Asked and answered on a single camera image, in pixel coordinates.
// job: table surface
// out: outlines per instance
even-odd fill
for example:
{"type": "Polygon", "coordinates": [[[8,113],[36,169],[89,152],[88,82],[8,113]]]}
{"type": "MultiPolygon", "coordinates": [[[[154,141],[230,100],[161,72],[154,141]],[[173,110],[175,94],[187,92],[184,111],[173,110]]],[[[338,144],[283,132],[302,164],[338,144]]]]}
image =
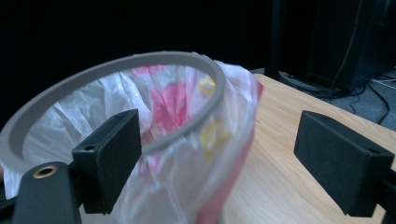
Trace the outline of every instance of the table surface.
{"type": "Polygon", "coordinates": [[[385,211],[379,205],[373,217],[345,216],[294,156],[294,142],[303,110],[336,119],[393,153],[396,132],[269,77],[255,76],[264,92],[254,142],[225,204],[224,223],[381,223],[385,211]]]}

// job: gray rim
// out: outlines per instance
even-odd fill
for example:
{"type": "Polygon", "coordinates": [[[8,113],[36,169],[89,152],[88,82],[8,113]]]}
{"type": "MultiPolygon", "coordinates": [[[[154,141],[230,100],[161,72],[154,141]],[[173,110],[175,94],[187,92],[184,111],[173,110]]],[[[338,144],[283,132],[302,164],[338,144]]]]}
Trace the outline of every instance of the gray rim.
{"type": "Polygon", "coordinates": [[[108,63],[102,63],[85,71],[77,73],[38,94],[35,98],[18,110],[7,122],[0,133],[0,160],[6,167],[26,172],[33,168],[33,164],[22,158],[22,144],[31,126],[39,119],[46,110],[57,101],[72,91],[88,84],[100,77],[111,75],[125,69],[134,67],[178,64],[186,65],[208,74],[216,82],[216,90],[205,105],[191,121],[180,129],[165,136],[160,141],[146,145],[143,150],[150,153],[167,147],[171,142],[194,130],[202,124],[209,113],[219,104],[224,93],[225,75],[218,64],[211,59],[194,53],[180,51],[162,51],[144,54],[136,54],[130,57],[117,59],[108,63]]]}

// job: gray floor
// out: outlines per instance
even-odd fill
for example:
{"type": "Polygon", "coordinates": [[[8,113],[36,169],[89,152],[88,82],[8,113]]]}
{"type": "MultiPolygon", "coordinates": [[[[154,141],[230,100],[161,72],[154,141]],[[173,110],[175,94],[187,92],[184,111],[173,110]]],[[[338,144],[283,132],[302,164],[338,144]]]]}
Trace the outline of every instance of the gray floor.
{"type": "MultiPolygon", "coordinates": [[[[264,74],[263,69],[255,69],[252,73],[264,74]]],[[[346,111],[356,114],[364,119],[378,123],[388,129],[396,132],[396,80],[385,81],[382,77],[376,77],[374,81],[369,81],[364,87],[357,88],[352,95],[345,97],[326,99],[312,94],[306,90],[320,89],[318,86],[308,85],[287,73],[280,73],[282,82],[289,84],[295,89],[311,94],[329,104],[335,105],[346,111]]],[[[396,69],[390,71],[384,76],[396,79],[396,69]]]]}

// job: white plastic bag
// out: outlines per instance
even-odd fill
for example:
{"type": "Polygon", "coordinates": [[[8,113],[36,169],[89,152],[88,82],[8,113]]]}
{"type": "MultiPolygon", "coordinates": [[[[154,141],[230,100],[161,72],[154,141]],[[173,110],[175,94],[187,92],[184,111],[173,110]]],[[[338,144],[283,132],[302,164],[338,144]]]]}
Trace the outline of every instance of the white plastic bag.
{"type": "MultiPolygon", "coordinates": [[[[161,150],[147,153],[144,146],[202,111],[216,89],[209,75],[158,64],[101,77],[47,109],[23,140],[23,159],[71,162],[71,150],[106,119],[138,108],[143,156],[112,214],[82,214],[83,223],[215,223],[252,142],[262,92],[248,70],[216,63],[226,76],[221,101],[205,122],[161,150]]],[[[8,198],[21,175],[5,167],[8,198]]]]}

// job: trash can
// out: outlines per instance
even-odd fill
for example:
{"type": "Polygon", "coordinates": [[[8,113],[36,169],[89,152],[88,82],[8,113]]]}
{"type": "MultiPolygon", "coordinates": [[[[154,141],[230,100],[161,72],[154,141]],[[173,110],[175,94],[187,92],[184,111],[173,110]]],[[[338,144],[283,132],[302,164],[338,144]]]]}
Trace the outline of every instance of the trash can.
{"type": "Polygon", "coordinates": [[[21,176],[138,108],[142,157],[113,212],[83,223],[216,223],[248,154],[262,85],[241,66],[161,51],[103,63],[48,88],[0,133],[8,198],[21,176]]]}

